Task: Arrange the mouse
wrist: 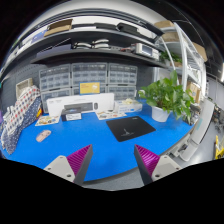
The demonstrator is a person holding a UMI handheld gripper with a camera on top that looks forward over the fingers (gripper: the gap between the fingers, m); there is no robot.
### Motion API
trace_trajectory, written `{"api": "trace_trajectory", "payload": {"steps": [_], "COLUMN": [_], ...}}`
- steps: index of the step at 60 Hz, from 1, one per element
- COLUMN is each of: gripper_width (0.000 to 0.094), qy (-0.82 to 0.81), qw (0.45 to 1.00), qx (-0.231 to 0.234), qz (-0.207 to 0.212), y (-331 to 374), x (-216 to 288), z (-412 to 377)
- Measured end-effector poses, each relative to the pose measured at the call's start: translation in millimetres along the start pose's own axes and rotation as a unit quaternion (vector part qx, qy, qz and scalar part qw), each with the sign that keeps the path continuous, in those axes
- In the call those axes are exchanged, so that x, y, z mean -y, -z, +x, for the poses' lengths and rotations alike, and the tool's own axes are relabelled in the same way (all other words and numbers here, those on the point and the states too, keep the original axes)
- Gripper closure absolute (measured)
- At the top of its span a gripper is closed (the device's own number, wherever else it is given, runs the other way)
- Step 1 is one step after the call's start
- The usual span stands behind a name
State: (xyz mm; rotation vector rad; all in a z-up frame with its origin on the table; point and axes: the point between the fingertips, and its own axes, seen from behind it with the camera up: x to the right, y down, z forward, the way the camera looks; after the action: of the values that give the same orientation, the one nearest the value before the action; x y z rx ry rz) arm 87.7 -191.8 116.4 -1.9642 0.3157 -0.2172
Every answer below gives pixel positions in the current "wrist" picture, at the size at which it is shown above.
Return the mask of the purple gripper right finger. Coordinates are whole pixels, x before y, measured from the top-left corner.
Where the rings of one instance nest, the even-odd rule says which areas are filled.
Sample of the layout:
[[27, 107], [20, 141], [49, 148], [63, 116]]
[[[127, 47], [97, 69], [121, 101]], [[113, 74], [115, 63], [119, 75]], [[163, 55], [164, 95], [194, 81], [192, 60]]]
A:
[[145, 185], [181, 170], [168, 155], [159, 156], [139, 145], [134, 146], [134, 156]]

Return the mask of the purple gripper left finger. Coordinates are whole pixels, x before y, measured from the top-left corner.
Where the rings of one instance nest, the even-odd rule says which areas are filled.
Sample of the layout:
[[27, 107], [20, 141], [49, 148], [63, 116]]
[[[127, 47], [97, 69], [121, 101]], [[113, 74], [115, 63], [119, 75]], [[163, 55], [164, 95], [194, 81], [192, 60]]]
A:
[[92, 145], [88, 145], [68, 156], [59, 155], [44, 170], [81, 186], [92, 156]]

